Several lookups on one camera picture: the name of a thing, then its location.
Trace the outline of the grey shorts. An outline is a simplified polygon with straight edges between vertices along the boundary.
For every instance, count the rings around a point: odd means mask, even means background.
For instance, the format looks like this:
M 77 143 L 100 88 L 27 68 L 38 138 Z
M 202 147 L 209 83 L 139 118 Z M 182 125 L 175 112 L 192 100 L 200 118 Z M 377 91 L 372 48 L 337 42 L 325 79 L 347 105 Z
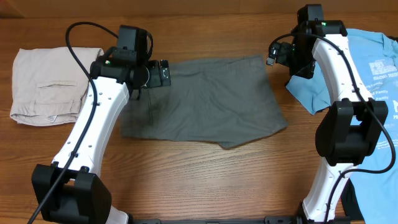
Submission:
M 263 55 L 170 65 L 171 84 L 143 89 L 119 116 L 125 138 L 215 142 L 228 149 L 286 128 Z

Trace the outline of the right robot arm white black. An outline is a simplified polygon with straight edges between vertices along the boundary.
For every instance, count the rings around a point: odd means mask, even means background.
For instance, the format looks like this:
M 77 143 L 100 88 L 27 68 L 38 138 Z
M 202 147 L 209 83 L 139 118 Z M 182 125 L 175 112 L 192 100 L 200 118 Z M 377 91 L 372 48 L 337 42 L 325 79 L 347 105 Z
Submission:
M 312 188 L 294 216 L 268 216 L 265 223 L 349 223 L 336 218 L 335 208 L 353 172 L 370 156 L 384 134 L 395 163 L 394 143 L 384 127 L 388 114 L 385 101 L 374 100 L 366 89 L 349 51 L 347 30 L 341 20 L 326 20 L 321 4 L 307 4 L 297 12 L 298 24 L 289 34 L 291 43 L 280 36 L 268 50 L 267 65 L 279 63 L 291 76 L 313 77 L 319 66 L 329 92 L 331 106 L 315 133 L 315 147 L 321 157 Z

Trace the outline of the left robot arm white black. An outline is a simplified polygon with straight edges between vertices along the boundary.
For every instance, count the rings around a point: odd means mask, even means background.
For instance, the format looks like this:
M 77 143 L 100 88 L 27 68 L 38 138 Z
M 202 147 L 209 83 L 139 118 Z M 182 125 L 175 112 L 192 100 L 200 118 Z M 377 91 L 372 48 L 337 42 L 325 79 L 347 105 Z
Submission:
M 117 44 L 89 69 L 85 104 L 66 143 L 51 164 L 36 165 L 32 185 L 38 215 L 54 223 L 133 223 L 131 214 L 112 205 L 100 179 L 101 165 L 115 122 L 134 90 L 169 86 L 167 60 L 152 60 L 154 41 L 145 29 L 121 25 Z

